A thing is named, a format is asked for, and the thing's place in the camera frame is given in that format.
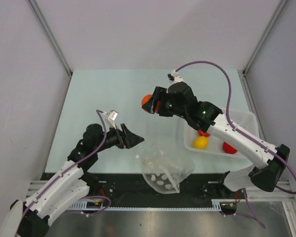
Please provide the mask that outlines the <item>orange fake fruit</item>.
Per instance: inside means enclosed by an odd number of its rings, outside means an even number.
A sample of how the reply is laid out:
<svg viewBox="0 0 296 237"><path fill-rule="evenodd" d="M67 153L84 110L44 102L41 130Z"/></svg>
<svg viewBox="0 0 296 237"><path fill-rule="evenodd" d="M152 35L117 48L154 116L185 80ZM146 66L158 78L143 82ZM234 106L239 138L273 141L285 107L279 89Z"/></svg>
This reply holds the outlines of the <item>orange fake fruit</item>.
<svg viewBox="0 0 296 237"><path fill-rule="evenodd" d="M146 95L141 102L142 109L149 114L157 114L160 101L154 99L152 94Z"/></svg>

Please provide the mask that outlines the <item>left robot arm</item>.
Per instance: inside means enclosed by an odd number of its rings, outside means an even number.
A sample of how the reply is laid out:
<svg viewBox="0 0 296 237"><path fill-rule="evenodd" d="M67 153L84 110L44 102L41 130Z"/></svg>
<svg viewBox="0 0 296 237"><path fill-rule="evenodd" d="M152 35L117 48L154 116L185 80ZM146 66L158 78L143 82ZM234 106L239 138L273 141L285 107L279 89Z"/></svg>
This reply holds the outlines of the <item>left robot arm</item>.
<svg viewBox="0 0 296 237"><path fill-rule="evenodd" d="M144 138L131 132L125 124L110 129L97 123L87 126L59 171L23 202L21 219L12 236L46 236L55 220L72 204L98 194L98 179L88 170L98 160L99 152L111 147L131 149L142 142Z"/></svg>

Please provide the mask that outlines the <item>red fake fruit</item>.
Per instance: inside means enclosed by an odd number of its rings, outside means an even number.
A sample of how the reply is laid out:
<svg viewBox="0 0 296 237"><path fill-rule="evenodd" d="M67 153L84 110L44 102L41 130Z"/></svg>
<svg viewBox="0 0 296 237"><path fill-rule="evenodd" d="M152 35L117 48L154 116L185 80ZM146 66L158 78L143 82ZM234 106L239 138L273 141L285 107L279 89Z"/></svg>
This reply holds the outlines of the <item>red fake fruit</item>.
<svg viewBox="0 0 296 237"><path fill-rule="evenodd" d="M211 136L210 133L203 132L202 130L198 130L197 133L198 133L199 136L203 136L203 137L210 137Z"/></svg>
<svg viewBox="0 0 296 237"><path fill-rule="evenodd" d="M231 145L229 145L228 143L224 142L223 145L222 145L222 150L227 153L227 154L235 154L237 153L238 151L233 148Z"/></svg>

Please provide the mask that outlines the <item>yellow fake fruit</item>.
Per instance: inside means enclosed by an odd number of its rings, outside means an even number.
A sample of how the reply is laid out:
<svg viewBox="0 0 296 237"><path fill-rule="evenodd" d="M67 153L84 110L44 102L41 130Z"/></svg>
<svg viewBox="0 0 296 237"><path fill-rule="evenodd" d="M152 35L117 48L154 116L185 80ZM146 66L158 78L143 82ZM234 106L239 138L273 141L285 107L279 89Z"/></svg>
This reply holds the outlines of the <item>yellow fake fruit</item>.
<svg viewBox="0 0 296 237"><path fill-rule="evenodd" d="M195 149L204 150L208 146L208 138L205 136L199 136L194 139L192 147Z"/></svg>

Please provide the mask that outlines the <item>clear polka dot zip bag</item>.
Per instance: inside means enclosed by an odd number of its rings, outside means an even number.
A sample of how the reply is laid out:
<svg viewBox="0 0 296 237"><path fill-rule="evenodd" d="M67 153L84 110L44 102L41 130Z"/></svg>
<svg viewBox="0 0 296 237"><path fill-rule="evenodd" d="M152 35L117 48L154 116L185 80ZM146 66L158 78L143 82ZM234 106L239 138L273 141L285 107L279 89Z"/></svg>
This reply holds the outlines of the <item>clear polka dot zip bag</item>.
<svg viewBox="0 0 296 237"><path fill-rule="evenodd" d="M195 170L195 163L171 147L150 145L136 154L144 180L157 193L180 193L180 184Z"/></svg>

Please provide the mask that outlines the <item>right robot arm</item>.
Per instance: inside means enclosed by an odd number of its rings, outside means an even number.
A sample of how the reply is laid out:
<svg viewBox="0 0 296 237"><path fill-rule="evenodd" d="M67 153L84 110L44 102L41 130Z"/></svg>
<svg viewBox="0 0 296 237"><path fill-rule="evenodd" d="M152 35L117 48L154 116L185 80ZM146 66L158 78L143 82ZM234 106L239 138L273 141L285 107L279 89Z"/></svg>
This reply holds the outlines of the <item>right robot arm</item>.
<svg viewBox="0 0 296 237"><path fill-rule="evenodd" d="M285 145L276 147L260 140L227 118L226 112L207 101L198 101L185 82L169 88L157 86L153 94L142 99L142 109L162 117L178 116L187 124L221 139L251 161L252 165L228 171L218 185L223 198L231 197L235 191L250 186L272 192L285 169L282 160L287 160L290 149Z"/></svg>

